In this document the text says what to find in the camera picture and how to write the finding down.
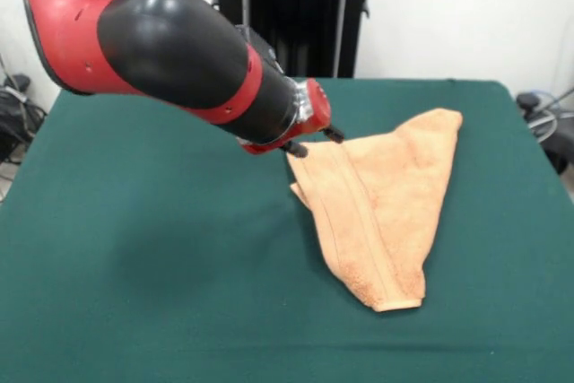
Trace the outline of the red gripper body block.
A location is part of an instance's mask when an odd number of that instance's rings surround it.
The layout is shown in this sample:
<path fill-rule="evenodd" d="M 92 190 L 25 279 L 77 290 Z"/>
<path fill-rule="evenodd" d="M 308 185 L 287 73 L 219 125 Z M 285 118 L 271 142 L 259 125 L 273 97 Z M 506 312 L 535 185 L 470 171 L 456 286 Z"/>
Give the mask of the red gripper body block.
<path fill-rule="evenodd" d="M 241 147 L 251 154 L 263 154 L 272 150 L 282 150 L 282 145 L 293 141 L 301 135 L 311 135 L 322 132 L 325 127 L 331 126 L 331 106 L 329 100 L 320 86 L 312 78 L 304 82 L 295 82 L 294 85 L 294 119 L 285 133 L 269 144 L 254 144 L 240 140 Z"/>

